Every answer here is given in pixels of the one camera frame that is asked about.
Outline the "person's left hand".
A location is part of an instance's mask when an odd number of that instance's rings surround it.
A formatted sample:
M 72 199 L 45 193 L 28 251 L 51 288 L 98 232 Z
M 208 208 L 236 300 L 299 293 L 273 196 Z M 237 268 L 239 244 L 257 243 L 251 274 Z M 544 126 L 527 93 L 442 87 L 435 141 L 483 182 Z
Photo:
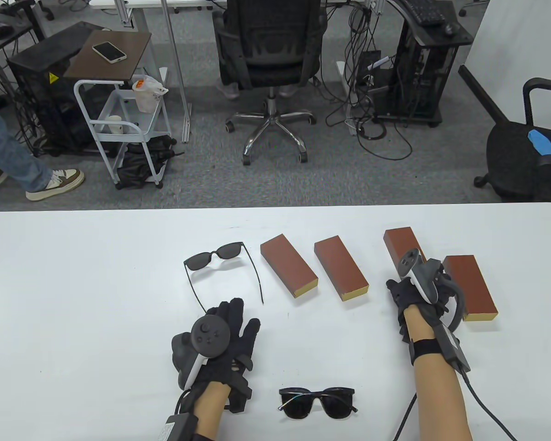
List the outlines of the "person's left hand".
M 261 326 L 257 318 L 244 326 L 243 312 L 242 299 L 223 301 L 198 319 L 189 332 L 177 334 L 171 341 L 179 388 L 198 398 L 211 382 L 227 385 L 232 413 L 252 397 L 244 374 L 253 370 L 252 355 Z

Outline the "person's right hand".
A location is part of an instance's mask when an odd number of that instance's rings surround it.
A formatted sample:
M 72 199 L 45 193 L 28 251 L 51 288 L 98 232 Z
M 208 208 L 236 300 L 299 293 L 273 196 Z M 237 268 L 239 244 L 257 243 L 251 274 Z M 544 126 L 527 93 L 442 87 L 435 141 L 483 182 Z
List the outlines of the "person's right hand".
M 455 296 L 455 292 L 452 288 L 440 283 L 437 288 L 437 292 L 439 293 L 438 302 L 428 303 L 423 299 L 416 286 L 412 284 L 409 277 L 405 278 L 401 282 L 389 279 L 385 282 L 385 285 L 398 308 L 397 319 L 400 326 L 400 334 L 402 335 L 402 340 L 404 342 L 410 341 L 410 332 L 407 330 L 406 319 L 404 316 L 404 311 L 408 307 L 418 307 L 422 318 L 429 326 L 434 327 L 439 325 L 440 319 L 446 311 L 446 303 L 451 297 Z

